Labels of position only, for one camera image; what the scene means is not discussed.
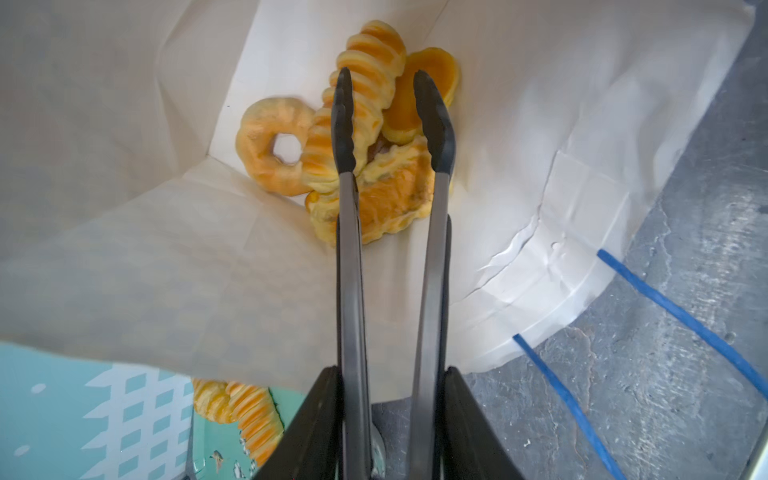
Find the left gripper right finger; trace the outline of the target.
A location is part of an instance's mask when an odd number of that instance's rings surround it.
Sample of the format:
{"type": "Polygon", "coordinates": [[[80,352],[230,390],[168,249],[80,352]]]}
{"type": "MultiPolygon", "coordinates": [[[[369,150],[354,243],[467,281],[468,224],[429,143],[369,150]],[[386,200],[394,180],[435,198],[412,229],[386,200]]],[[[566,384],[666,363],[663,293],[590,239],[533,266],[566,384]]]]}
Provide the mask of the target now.
{"type": "Polygon", "coordinates": [[[444,478],[523,480],[455,367],[445,373],[443,394],[444,478]]]}

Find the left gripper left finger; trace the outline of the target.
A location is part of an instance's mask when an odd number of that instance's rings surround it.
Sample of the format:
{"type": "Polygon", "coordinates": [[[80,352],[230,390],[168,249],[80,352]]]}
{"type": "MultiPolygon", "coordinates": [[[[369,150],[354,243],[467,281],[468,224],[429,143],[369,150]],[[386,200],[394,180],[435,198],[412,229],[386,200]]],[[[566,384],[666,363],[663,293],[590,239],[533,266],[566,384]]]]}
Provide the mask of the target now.
{"type": "Polygon", "coordinates": [[[324,368],[255,480],[323,480],[336,477],[342,423],[342,381],[324,368]]]}

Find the long twisted bread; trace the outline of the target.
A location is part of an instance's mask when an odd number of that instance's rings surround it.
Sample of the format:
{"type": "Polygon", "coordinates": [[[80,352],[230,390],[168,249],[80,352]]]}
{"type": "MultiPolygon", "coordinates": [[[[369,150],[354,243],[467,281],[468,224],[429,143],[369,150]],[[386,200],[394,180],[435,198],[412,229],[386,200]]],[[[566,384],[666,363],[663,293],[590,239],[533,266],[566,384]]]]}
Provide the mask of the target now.
{"type": "Polygon", "coordinates": [[[235,381],[192,379],[195,412],[217,424],[235,424],[257,468],[276,450],[285,427],[270,390],[235,381]]]}

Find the checkered paper bag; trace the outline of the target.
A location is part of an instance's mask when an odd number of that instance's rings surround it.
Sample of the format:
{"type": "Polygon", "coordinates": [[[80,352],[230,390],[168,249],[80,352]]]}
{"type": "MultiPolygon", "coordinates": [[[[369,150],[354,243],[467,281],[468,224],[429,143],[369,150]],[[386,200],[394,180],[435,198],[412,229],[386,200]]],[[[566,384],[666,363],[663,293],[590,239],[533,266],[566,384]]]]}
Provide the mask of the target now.
{"type": "Polygon", "coordinates": [[[317,103],[383,20],[462,68],[449,359],[480,372],[571,323],[754,33],[744,1],[5,1],[1,337],[310,386],[333,253],[234,151],[245,108],[317,103]]]}

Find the black metal tongs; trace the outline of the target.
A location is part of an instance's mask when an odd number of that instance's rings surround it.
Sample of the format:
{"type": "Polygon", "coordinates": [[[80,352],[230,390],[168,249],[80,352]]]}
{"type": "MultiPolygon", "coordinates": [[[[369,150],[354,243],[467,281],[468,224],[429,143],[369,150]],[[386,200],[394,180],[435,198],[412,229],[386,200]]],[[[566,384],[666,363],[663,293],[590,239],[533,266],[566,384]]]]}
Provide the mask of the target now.
{"type": "MultiPolygon", "coordinates": [[[[448,333],[451,220],[450,182],[455,134],[447,107],[430,75],[413,79],[417,112],[435,173],[419,318],[407,471],[411,479],[441,476],[442,388],[448,333]]],[[[353,98],[343,68],[332,104],[332,149],[339,176],[337,219],[338,363],[343,383],[341,476],[365,479],[372,472],[371,418],[364,319],[362,244],[357,181],[353,173],[353,98]]]]}

